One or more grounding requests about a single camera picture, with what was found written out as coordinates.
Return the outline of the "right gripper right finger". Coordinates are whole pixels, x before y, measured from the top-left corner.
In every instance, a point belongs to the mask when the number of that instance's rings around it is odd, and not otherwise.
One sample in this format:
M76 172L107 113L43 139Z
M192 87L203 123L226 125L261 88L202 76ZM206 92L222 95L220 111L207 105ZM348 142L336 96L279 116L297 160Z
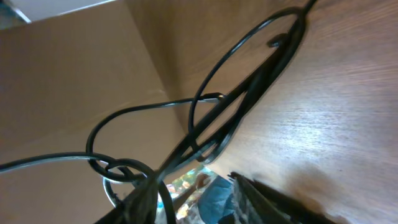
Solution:
M228 177L233 181L233 213L228 216L229 223L332 223L326 216L256 180L249 180L236 172Z

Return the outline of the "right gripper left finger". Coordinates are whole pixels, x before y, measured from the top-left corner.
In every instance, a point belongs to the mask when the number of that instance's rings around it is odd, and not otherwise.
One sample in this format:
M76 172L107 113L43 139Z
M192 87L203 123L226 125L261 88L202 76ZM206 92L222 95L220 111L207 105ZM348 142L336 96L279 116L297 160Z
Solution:
M95 224L146 224L154 223L157 207L158 183L150 177L132 191L122 204L112 209Z

